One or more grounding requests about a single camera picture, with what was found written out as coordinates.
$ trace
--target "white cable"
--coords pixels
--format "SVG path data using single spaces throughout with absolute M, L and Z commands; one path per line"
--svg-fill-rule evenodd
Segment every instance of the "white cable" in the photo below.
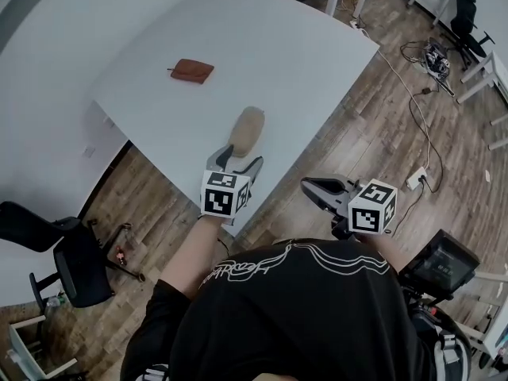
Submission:
M 368 35 L 368 32 L 365 31 L 365 29 L 360 29 L 362 31 L 362 33 L 365 34 L 365 36 L 371 40 L 371 36 Z M 378 50 L 378 53 L 381 55 L 381 57 L 387 62 L 388 66 L 391 68 L 391 70 L 398 76 L 398 78 L 400 79 L 400 81 L 402 82 L 402 85 L 404 85 L 404 87 L 406 88 L 407 90 L 407 93 L 410 94 L 411 96 L 411 100 L 413 100 L 413 102 L 416 104 L 416 107 L 418 108 L 418 111 L 420 112 L 420 116 L 421 116 L 421 119 L 423 120 L 423 125 L 425 126 L 425 135 L 427 136 L 427 163 L 426 163 L 426 166 L 425 166 L 425 170 L 427 170 L 429 168 L 429 162 L 430 162 L 430 136 L 429 136 L 429 129 L 427 128 L 427 121 L 425 120 L 425 117 L 423 117 L 423 112 L 421 111 L 421 108 L 420 108 L 420 105 L 418 105 L 418 102 L 416 100 L 414 100 L 414 96 L 413 94 L 411 93 L 411 90 L 409 89 L 409 87 L 407 87 L 407 85 L 404 83 L 404 80 L 402 79 L 401 75 L 399 75 L 397 73 L 397 71 L 394 69 L 394 67 L 391 66 L 391 63 L 389 60 L 387 60 L 387 58 L 385 58 L 385 56 L 381 53 L 380 50 Z

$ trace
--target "screen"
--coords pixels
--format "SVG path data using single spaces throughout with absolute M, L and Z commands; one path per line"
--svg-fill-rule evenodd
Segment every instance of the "screen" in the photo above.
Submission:
M 446 252 L 440 245 L 414 274 L 444 291 L 453 291 L 470 270 L 470 265 Z

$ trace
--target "forearm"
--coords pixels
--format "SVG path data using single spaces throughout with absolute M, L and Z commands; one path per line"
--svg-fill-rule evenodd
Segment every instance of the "forearm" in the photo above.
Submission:
M 188 298 L 193 298 L 210 273 L 217 235 L 223 222 L 220 217 L 200 218 L 163 269 L 160 279 Z
M 394 239 L 382 235 L 356 234 L 356 238 L 362 243 L 374 247 L 383 258 L 397 271 L 400 272 L 409 263 L 409 260 L 400 252 Z

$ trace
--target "black office chair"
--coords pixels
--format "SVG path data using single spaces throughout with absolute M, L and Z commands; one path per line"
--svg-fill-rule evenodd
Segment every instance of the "black office chair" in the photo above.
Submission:
M 53 245 L 57 272 L 36 281 L 30 274 L 30 283 L 40 310 L 44 312 L 47 300 L 40 292 L 60 279 L 69 302 L 77 308 L 97 305 L 111 298 L 114 292 L 106 275 L 106 267 L 120 270 L 140 282 L 143 274 L 135 274 L 108 260 L 107 254 L 125 228 L 121 225 L 103 247 L 93 231 L 93 224 L 85 227 L 76 217 L 67 217 L 53 223 L 30 212 L 14 202 L 0 204 L 0 238 L 12 241 L 35 252 L 48 251 Z
M 453 39 L 446 34 L 441 34 L 442 37 L 451 41 L 453 48 L 448 50 L 458 51 L 464 62 L 463 70 L 466 71 L 471 65 L 470 51 L 473 51 L 477 56 L 485 58 L 487 54 L 483 49 L 482 45 L 487 41 L 492 41 L 491 36 L 485 33 L 485 37 L 478 42 L 471 35 L 473 29 L 477 29 L 475 25 L 476 15 L 476 0 L 457 0 L 457 15 L 451 21 Z

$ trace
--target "sleeve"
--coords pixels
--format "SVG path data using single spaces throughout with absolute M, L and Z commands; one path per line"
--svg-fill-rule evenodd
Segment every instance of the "sleeve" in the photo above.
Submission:
M 133 334 L 121 365 L 121 381 L 134 381 L 155 364 L 169 364 L 176 331 L 191 301 L 170 284 L 159 281 Z

